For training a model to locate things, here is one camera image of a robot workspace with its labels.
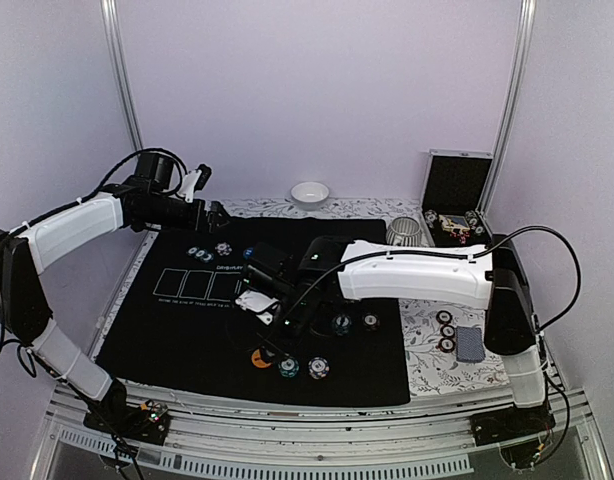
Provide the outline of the green chip stack front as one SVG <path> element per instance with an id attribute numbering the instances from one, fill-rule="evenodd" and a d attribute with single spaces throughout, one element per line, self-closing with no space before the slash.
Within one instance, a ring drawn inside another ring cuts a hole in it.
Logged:
<path id="1" fill-rule="evenodd" d="M 293 357 L 287 357 L 278 363 L 278 370 L 283 378 L 294 378 L 299 369 L 299 362 Z"/>

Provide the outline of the green chip stack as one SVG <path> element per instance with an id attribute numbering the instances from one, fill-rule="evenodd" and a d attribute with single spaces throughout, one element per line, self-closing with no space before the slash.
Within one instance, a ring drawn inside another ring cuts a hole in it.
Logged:
<path id="1" fill-rule="evenodd" d="M 352 326 L 352 319 L 349 315 L 339 314 L 336 315 L 331 322 L 331 328 L 336 336 L 347 335 Z"/>
<path id="2" fill-rule="evenodd" d="M 299 369 L 299 362 L 293 357 L 287 357 L 278 363 L 278 370 L 283 378 L 294 378 Z"/>

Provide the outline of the blue fifty chips row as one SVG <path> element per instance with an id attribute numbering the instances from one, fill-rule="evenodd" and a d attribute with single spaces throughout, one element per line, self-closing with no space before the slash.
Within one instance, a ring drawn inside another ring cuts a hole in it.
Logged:
<path id="1" fill-rule="evenodd" d="M 211 263 L 214 260 L 214 254 L 211 251 L 197 246 L 189 248 L 186 251 L 186 255 L 202 263 Z"/>

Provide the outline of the blue peach stack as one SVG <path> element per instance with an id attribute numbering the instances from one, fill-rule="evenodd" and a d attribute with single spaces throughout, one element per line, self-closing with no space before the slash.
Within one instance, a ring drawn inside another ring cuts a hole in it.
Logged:
<path id="1" fill-rule="evenodd" d="M 314 357 L 308 363 L 308 373 L 315 380 L 324 379 L 330 372 L 328 361 L 323 357 Z"/>
<path id="2" fill-rule="evenodd" d="M 227 242 L 220 242 L 215 246 L 215 251 L 219 256 L 228 256 L 232 253 L 232 247 Z"/>

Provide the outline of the orange big blind button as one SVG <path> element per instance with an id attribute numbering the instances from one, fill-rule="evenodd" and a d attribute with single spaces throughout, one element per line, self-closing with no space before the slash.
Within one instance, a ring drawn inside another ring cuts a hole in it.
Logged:
<path id="1" fill-rule="evenodd" d="M 266 361 L 261 353 L 260 349 L 256 349 L 251 355 L 252 364 L 258 369 L 266 369 L 271 366 L 271 363 Z"/>

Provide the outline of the blue peach stack front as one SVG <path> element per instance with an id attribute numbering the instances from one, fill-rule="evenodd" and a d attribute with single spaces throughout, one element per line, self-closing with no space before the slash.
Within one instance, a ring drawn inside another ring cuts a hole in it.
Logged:
<path id="1" fill-rule="evenodd" d="M 315 380 L 324 379 L 330 372 L 328 361 L 323 357 L 314 357 L 308 363 L 308 373 Z"/>

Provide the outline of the blue playing card deck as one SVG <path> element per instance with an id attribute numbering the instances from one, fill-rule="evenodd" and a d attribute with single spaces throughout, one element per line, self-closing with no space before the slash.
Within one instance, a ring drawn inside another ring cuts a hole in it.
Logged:
<path id="1" fill-rule="evenodd" d="M 456 358 L 458 362 L 476 364 L 485 360 L 485 348 L 480 327 L 456 328 Z"/>

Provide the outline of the red black chip stack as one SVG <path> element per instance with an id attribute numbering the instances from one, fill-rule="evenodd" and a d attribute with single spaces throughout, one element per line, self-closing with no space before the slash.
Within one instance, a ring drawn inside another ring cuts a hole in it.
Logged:
<path id="1" fill-rule="evenodd" d="M 444 353 L 451 353 L 456 348 L 456 330 L 452 325 L 453 315 L 447 310 L 439 310 L 436 314 L 436 320 L 440 324 L 439 332 L 441 335 L 437 347 Z"/>

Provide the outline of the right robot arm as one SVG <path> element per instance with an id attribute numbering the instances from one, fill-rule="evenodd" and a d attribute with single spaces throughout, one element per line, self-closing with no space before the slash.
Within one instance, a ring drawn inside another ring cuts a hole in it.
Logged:
<path id="1" fill-rule="evenodd" d="M 411 299 L 482 310 L 479 340 L 501 358 L 512 392 L 504 427 L 524 436 L 541 422 L 547 401 L 540 347 L 546 327 L 537 320 L 514 237 L 489 246 L 424 248 L 319 236 L 293 271 L 289 255 L 258 243 L 245 261 L 245 290 L 235 303 L 288 338 L 300 336 L 327 303 Z"/>

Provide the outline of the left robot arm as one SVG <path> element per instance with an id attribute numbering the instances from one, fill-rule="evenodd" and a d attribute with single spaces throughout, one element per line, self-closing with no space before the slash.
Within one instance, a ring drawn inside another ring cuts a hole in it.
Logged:
<path id="1" fill-rule="evenodd" d="M 68 293 L 91 287 L 99 298 L 108 283 L 96 276 L 104 269 L 86 256 L 103 263 L 120 259 L 126 245 L 100 249 L 123 230 L 215 230 L 221 204 L 197 196 L 211 175 L 209 166 L 189 168 L 167 149 L 141 149 L 114 165 L 90 193 L 0 229 L 0 354 L 13 346 L 28 374 L 44 367 L 96 409 L 113 433 L 128 433 L 136 415 L 123 385 L 91 359 L 81 334 L 62 318 L 75 313 L 75 301 L 64 298 L 52 309 L 49 300 L 60 284 Z"/>

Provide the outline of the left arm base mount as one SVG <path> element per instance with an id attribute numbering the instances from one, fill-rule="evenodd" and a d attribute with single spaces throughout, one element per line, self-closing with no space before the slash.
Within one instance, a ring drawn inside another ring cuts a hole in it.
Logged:
<path id="1" fill-rule="evenodd" d="M 94 402 L 88 407 L 83 425 L 125 440 L 163 446 L 170 422 L 167 404 L 149 399 L 138 406 L 132 406 L 120 396 Z"/>

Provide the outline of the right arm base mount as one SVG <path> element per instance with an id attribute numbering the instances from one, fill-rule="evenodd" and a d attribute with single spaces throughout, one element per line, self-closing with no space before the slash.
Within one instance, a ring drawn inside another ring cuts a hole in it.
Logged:
<path id="1" fill-rule="evenodd" d="M 516 406 L 469 417 L 477 446 L 498 445 L 504 463 L 517 470 L 534 467 L 541 459 L 556 426 L 545 401 L 541 406 Z"/>

